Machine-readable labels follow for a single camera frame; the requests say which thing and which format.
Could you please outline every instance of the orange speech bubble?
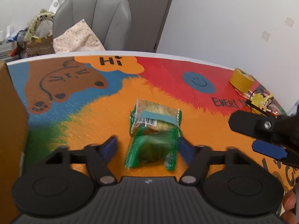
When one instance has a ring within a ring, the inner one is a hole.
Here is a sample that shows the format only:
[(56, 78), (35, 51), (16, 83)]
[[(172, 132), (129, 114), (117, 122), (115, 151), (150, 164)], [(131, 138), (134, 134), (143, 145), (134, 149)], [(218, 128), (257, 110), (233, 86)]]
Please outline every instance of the orange speech bubble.
[(75, 56), (75, 61), (81, 63), (90, 63), (91, 66), (99, 71), (122, 71), (127, 74), (140, 74), (144, 71), (142, 65), (137, 62), (135, 56)]

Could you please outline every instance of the gray door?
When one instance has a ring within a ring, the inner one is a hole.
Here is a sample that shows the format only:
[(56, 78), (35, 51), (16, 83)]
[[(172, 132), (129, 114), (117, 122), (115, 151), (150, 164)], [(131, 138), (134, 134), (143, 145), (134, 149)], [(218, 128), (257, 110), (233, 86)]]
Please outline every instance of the gray door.
[(125, 50), (154, 52), (169, 0), (128, 0), (132, 15)]

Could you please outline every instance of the candy bag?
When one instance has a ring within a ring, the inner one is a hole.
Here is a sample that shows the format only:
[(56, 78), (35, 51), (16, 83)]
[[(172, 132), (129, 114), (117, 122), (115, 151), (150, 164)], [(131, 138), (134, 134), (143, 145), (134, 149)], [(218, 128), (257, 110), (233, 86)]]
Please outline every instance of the candy bag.
[(179, 129), (181, 119), (182, 112), (179, 109), (138, 99), (130, 115), (130, 135), (135, 135), (140, 126), (146, 126), (144, 134), (178, 128), (178, 135), (182, 136)]
[(178, 148), (178, 128), (145, 135), (146, 126), (138, 128), (130, 146), (125, 166), (137, 167), (146, 163), (164, 161), (167, 170), (174, 170)]

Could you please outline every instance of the office chair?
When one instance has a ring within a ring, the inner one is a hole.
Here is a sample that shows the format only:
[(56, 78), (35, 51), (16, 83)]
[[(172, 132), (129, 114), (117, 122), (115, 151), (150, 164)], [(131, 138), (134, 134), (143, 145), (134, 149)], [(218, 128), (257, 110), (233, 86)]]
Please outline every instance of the office chair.
[(127, 0), (65, 0), (56, 12), (53, 38), (85, 19), (106, 50), (123, 50), (130, 29)]

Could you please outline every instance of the finger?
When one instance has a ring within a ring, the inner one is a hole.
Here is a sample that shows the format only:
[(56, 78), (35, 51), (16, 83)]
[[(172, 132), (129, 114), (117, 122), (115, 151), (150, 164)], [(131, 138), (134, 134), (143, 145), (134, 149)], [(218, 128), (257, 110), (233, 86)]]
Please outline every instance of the finger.
[(299, 220), (291, 211), (286, 211), (280, 216), (287, 224), (298, 224)]
[(289, 190), (282, 199), (282, 205), (286, 211), (293, 209), (296, 203), (296, 194)]

